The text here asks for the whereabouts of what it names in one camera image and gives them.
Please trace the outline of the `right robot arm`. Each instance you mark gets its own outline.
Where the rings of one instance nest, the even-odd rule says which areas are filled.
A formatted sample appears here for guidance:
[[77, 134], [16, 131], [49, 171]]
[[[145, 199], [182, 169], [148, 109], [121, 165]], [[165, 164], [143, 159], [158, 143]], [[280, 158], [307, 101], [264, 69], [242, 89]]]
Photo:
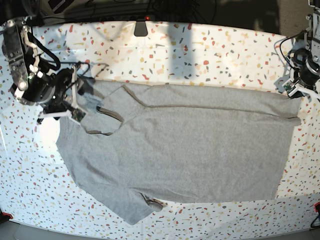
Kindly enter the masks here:
[[62, 117], [80, 123], [86, 112], [77, 102], [82, 79], [78, 70], [84, 63], [69, 62], [70, 68], [61, 68], [62, 62], [35, 38], [26, 20], [16, 17], [2, 25], [2, 52], [13, 80], [10, 92], [23, 105], [42, 107], [39, 124]]

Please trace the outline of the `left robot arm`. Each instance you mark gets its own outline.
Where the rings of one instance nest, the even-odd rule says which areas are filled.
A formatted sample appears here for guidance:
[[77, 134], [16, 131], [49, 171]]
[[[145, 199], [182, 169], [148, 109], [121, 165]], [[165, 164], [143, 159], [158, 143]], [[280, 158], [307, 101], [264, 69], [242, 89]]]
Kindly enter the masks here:
[[320, 81], [320, 2], [310, 0], [308, 4], [313, 7], [313, 13], [306, 16], [308, 27], [302, 31], [304, 47], [290, 57], [293, 68], [282, 86], [291, 99], [308, 95], [319, 100], [316, 85]]

